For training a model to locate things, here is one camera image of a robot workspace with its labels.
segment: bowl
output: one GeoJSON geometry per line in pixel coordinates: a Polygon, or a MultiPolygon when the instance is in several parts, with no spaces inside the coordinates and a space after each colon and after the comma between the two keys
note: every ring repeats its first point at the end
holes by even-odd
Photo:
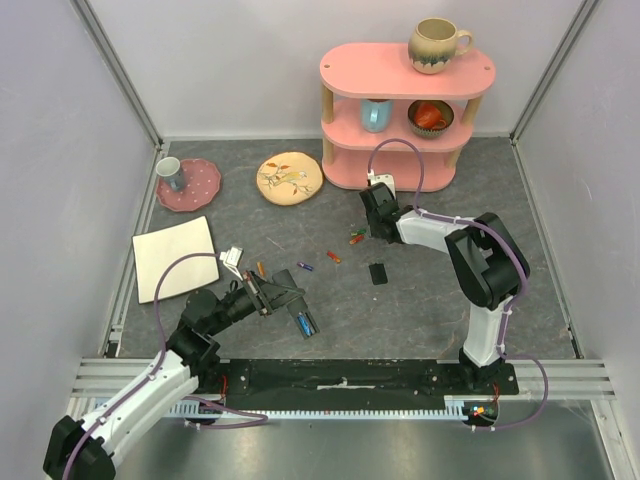
{"type": "Polygon", "coordinates": [[[415,133],[416,135],[422,138],[439,137],[444,132],[446,132],[447,129],[451,126],[451,124],[453,123],[453,117],[454,117],[453,108],[451,108],[451,105],[449,105],[447,102],[443,102],[442,100],[416,100],[411,105],[409,105],[409,110],[407,111],[407,114],[409,117],[409,125],[411,125],[411,129],[413,130],[413,133],[415,133]],[[440,110],[440,113],[442,114],[442,118],[444,118],[445,122],[447,122],[446,127],[439,128],[439,129],[423,128],[413,121],[413,117],[415,117],[418,107],[424,102],[430,103],[431,105],[436,107],[438,110],[440,110]]]}

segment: shelf post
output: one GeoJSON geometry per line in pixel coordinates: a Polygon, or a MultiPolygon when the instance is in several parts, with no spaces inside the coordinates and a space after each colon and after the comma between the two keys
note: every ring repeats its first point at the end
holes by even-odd
{"type": "MultiPolygon", "coordinates": [[[[472,98],[471,100],[467,101],[467,106],[464,109],[462,120],[460,121],[462,125],[473,125],[473,121],[475,120],[478,109],[480,108],[480,103],[482,103],[482,96],[472,98]]],[[[445,162],[447,168],[456,167],[456,163],[458,163],[458,158],[460,158],[461,152],[462,147],[454,150],[449,154],[445,162]]]]}
{"type": "Polygon", "coordinates": [[[333,92],[322,85],[322,121],[333,122],[333,92]]]}
{"type": "Polygon", "coordinates": [[[333,143],[327,137],[322,137],[322,162],[327,165],[333,163],[333,143]]]}

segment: polka dot plate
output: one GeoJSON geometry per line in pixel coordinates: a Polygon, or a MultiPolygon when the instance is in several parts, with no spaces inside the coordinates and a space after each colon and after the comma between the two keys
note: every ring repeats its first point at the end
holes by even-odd
{"type": "Polygon", "coordinates": [[[186,158],[180,162],[187,186],[174,192],[162,179],[156,196],[160,205],[174,212],[193,212],[207,205],[220,191],[222,175],[215,164],[204,158],[186,158]]]}

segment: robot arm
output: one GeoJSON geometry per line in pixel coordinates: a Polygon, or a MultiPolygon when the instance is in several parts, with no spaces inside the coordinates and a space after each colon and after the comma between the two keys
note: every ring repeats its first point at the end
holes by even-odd
{"type": "MultiPolygon", "coordinates": [[[[469,332],[461,363],[478,378],[483,369],[501,362],[496,349],[505,304],[520,289],[517,271],[493,238],[478,228],[421,217],[412,207],[400,208],[385,183],[360,192],[371,235],[389,243],[423,245],[448,253],[460,288],[471,302],[469,332]]],[[[529,265],[500,219],[492,214],[474,219],[496,231],[529,275],[529,265]]]]}
{"type": "Polygon", "coordinates": [[[94,424],[98,426],[81,447],[69,478],[112,480],[137,441],[173,405],[195,392],[206,376],[215,373],[220,345],[213,336],[253,312],[266,316],[286,306],[304,338],[319,331],[303,299],[304,290],[297,288],[288,270],[276,273],[272,282],[250,271],[240,274],[237,265],[241,255],[242,250],[235,247],[221,254],[223,264],[239,278],[222,299],[206,289],[189,295],[178,327],[167,341],[160,370],[153,374],[162,352],[106,404],[79,421],[66,416],[55,425],[44,462],[44,470],[53,480],[63,478],[69,455],[94,424]],[[126,401],[106,417],[108,409],[125,397],[126,401]]]}

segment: pink shelf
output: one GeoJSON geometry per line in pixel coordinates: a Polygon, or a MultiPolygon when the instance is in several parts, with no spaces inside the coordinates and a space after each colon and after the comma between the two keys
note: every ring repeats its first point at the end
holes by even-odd
{"type": "MultiPolygon", "coordinates": [[[[367,186],[367,164],[370,151],[345,150],[334,147],[334,162],[328,165],[322,161],[322,169],[327,179],[335,186],[347,189],[361,189],[367,186]]],[[[425,153],[425,176],[423,192],[435,192],[445,188],[456,173],[455,168],[445,167],[444,153],[425,153]]],[[[413,152],[379,152],[373,163],[376,173],[390,173],[396,183],[396,190],[415,192],[420,179],[420,164],[413,152]]]]}
{"type": "Polygon", "coordinates": [[[436,75],[411,66],[406,43],[348,43],[320,62],[325,86],[353,98],[465,100],[484,94],[495,80],[489,57],[474,48],[436,75]]]}
{"type": "MultiPolygon", "coordinates": [[[[396,100],[389,126],[380,133],[369,133],[360,123],[360,100],[343,99],[335,102],[334,120],[322,122],[322,129],[327,139],[336,146],[353,150],[373,150],[380,142],[388,138],[403,138],[410,141],[422,152],[451,152],[464,146],[473,133],[473,125],[462,125],[463,109],[451,103],[454,111],[453,124],[442,135],[425,139],[418,137],[409,126],[407,110],[410,100],[396,100]]],[[[382,150],[409,151],[402,143],[389,143],[382,150]]]]}

